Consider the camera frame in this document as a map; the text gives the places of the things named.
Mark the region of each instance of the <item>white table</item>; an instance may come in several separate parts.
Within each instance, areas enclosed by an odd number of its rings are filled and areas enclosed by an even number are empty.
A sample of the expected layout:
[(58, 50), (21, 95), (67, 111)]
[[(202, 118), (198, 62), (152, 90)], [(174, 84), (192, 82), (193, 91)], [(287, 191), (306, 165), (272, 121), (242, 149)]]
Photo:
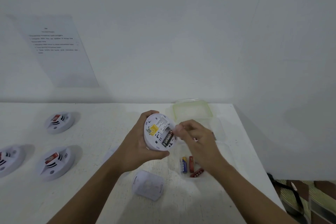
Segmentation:
[[(97, 171), (107, 150), (120, 144), (140, 113), (154, 109), (170, 115), (170, 107), (171, 104), (0, 103), (0, 148), (21, 144), (27, 151), (23, 165), (0, 179), (1, 222), (47, 222)], [(283, 209), (233, 105), (210, 107), (222, 122), (238, 171)], [(64, 133), (47, 134), (45, 119), (63, 110), (75, 112), (74, 125)], [(35, 173), (37, 160), (48, 150), (67, 145), (73, 145), (77, 152), (73, 167), (54, 181), (40, 181)], [(176, 171), (178, 161), (173, 149), (168, 158), (139, 168), (165, 178), (164, 194), (156, 202), (132, 195), (136, 171), (120, 179), (97, 223), (244, 223), (219, 185), (182, 180)]]

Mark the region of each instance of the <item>left forearm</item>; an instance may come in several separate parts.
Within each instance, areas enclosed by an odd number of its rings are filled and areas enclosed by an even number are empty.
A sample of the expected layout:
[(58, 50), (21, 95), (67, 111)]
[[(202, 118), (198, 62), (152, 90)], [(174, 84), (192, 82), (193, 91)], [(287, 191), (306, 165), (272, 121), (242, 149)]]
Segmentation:
[(95, 223), (121, 173), (107, 160), (48, 224)]

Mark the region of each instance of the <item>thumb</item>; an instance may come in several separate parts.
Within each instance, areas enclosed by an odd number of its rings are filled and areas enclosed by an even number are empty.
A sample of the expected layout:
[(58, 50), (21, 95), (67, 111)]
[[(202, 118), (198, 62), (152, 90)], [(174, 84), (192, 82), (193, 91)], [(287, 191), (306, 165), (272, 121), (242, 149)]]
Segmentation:
[(181, 124), (176, 125), (176, 127), (173, 129), (173, 133), (185, 141), (189, 147), (195, 143), (194, 139), (189, 135), (187, 130), (185, 130)]
[(148, 154), (149, 160), (163, 159), (169, 156), (169, 151), (150, 151)]

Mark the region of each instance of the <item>battery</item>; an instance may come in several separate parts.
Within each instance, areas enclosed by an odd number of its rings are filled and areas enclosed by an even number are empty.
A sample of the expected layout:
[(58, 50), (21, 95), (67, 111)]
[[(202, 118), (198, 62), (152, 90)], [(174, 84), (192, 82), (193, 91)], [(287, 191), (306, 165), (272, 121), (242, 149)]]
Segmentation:
[(196, 172), (194, 172), (193, 174), (190, 175), (191, 178), (195, 178), (198, 177), (201, 173), (204, 172), (203, 168), (200, 168), (199, 170), (197, 170)]
[(182, 157), (182, 160), (181, 160), (181, 172), (186, 174), (188, 172), (188, 169), (187, 169), (187, 158), (186, 157)]
[(194, 172), (194, 157), (193, 156), (189, 157), (189, 172), (191, 173)]
[(162, 142), (162, 145), (164, 146), (164, 147), (167, 147), (167, 145), (170, 143), (170, 141), (173, 139), (173, 132), (172, 131), (170, 131), (168, 134), (167, 134), (167, 136), (166, 136), (166, 138), (163, 140), (163, 142)]

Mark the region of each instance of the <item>person's left hand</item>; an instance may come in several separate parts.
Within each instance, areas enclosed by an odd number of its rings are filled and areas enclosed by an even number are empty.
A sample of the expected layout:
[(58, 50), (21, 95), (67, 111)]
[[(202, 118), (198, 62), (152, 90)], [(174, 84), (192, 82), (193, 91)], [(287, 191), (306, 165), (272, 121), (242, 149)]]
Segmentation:
[(144, 125), (146, 119), (154, 113), (159, 112), (151, 110), (140, 115), (137, 123), (109, 159), (120, 173), (133, 171), (149, 160), (163, 159), (169, 155), (169, 151), (153, 151), (146, 147)]

